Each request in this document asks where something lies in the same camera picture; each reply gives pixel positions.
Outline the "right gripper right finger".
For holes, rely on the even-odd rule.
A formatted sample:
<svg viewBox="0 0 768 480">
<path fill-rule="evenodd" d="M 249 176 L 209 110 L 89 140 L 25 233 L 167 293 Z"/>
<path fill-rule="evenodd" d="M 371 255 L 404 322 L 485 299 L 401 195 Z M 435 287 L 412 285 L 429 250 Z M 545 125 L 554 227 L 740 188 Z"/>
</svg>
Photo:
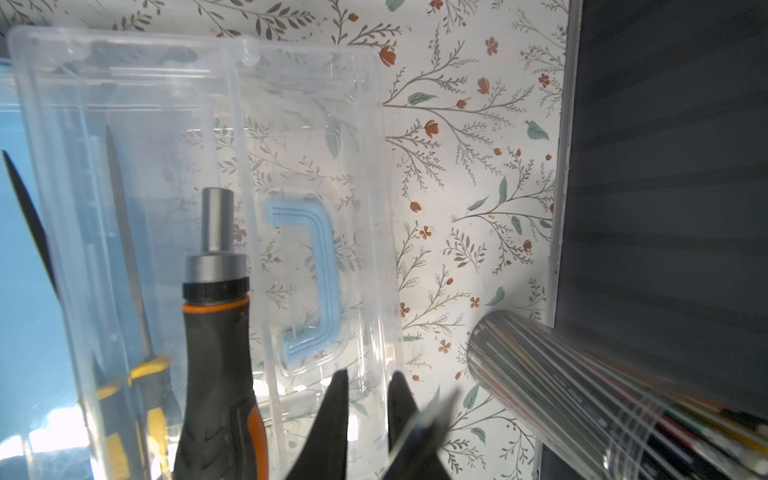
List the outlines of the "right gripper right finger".
<svg viewBox="0 0 768 480">
<path fill-rule="evenodd" d="M 458 396 L 453 389 L 420 411 L 405 375 L 393 373 L 387 398 L 389 464 L 383 479 L 450 479 L 437 451 L 447 438 Z"/>
</svg>

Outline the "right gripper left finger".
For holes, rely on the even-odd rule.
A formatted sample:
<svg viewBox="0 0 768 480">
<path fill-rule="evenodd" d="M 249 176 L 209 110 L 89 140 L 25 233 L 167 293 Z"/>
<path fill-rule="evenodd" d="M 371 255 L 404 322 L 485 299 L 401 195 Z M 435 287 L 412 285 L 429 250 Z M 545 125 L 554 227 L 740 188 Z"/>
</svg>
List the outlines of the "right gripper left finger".
<svg viewBox="0 0 768 480">
<path fill-rule="evenodd" d="M 347 475 L 349 379 L 337 370 L 324 394 L 306 442 L 286 479 L 344 480 Z"/>
</svg>

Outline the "black orange screwdriver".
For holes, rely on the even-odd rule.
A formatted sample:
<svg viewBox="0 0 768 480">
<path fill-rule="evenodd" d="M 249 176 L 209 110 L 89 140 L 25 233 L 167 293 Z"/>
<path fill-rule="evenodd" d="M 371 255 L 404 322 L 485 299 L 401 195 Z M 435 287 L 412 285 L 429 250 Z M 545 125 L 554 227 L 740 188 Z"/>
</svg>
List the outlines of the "black orange screwdriver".
<svg viewBox="0 0 768 480">
<path fill-rule="evenodd" d="M 234 194 L 202 191 L 201 251 L 182 286 L 187 343 L 186 405 L 176 479 L 266 479 L 266 429 L 249 344 L 247 257 L 234 250 Z"/>
</svg>

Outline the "thin black screwdriver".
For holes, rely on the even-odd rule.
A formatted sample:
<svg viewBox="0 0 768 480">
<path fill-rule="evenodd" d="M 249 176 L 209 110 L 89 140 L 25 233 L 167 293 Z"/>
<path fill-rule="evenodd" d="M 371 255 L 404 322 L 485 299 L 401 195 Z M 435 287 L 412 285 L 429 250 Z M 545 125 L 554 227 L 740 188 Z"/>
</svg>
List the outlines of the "thin black screwdriver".
<svg viewBox="0 0 768 480">
<path fill-rule="evenodd" d="M 45 229 L 31 196 L 6 150 L 2 151 L 2 158 L 23 218 L 51 282 L 54 294 L 58 297 L 59 291 L 53 273 Z M 142 465 L 134 465 L 135 458 L 132 456 L 134 448 L 129 444 L 130 431 L 125 432 L 121 418 L 121 412 L 124 407 L 122 384 L 116 381 L 108 381 L 97 360 L 96 354 L 92 353 L 91 357 L 91 365 L 97 386 L 96 396 L 101 415 L 101 429 L 109 475 L 112 479 L 133 479 L 135 474 L 139 474 L 139 479 L 142 479 Z"/>
</svg>

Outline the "light blue plastic tool box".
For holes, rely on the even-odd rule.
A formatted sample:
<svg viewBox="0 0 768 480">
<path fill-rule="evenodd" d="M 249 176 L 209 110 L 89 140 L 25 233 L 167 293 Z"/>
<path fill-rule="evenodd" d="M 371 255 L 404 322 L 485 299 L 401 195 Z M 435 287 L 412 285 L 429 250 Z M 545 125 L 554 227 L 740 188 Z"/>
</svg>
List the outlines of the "light blue plastic tool box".
<svg viewBox="0 0 768 480">
<path fill-rule="evenodd" d="M 201 251 L 202 191 L 234 194 L 247 257 L 249 344 L 269 476 L 285 479 L 333 374 L 348 371 L 347 477 L 388 462 L 387 386 L 401 350 L 379 69 L 361 47 L 18 26 L 7 38 L 87 437 L 86 475 L 112 479 L 96 354 L 122 384 L 125 432 L 148 453 L 136 313 L 105 128 L 122 170 L 153 346 L 187 391 L 182 286 Z"/>
</svg>

